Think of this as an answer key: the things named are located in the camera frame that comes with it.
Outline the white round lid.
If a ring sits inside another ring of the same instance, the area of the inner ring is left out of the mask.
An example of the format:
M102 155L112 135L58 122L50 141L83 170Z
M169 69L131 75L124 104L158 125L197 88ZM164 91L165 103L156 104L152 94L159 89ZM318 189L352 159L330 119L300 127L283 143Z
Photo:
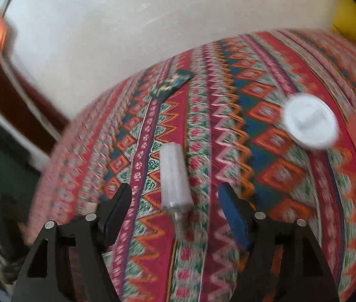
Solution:
M334 112L314 95L291 95L282 107L281 118L286 133L308 151L327 150L338 140L339 125Z

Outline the dark wooden door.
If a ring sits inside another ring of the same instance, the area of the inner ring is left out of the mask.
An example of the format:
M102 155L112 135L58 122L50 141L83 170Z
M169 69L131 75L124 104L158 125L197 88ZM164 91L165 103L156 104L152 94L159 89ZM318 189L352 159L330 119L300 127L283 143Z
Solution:
M68 125L68 120L19 73L16 73L16 78L39 111L51 122L58 133L62 133ZM0 69L0 114L45 154L51 153L56 140L28 109L2 69Z

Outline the patterned red table cloth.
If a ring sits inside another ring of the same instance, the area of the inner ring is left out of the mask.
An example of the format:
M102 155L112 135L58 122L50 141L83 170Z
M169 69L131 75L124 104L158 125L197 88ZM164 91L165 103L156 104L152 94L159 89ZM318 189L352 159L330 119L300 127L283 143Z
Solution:
M194 77L164 103L151 90L178 69ZM325 102L339 125L323 151L300 147L284 130L291 95ZM228 301L240 252L219 207L231 183L273 219L305 219L341 301L356 289L356 46L320 30L228 37L157 63L105 91L70 123L54 148L30 209L26 240L113 197L132 203L105 263L123 301ZM162 209L160 148L183 148L194 206L177 241Z

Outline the dark patterned card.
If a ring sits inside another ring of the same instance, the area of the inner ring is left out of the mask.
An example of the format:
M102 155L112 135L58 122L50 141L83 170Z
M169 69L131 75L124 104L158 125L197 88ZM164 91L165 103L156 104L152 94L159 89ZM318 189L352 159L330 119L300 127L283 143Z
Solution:
M193 72L185 69L178 69L173 75L165 79L161 84L156 85L151 90L151 97L162 104L193 77Z

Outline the yellow cushion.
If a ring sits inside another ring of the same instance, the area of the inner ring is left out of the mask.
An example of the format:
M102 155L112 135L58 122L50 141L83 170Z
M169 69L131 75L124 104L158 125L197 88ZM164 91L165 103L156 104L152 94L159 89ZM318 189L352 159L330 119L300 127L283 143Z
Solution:
M356 3L353 0L337 0L331 26L356 45Z

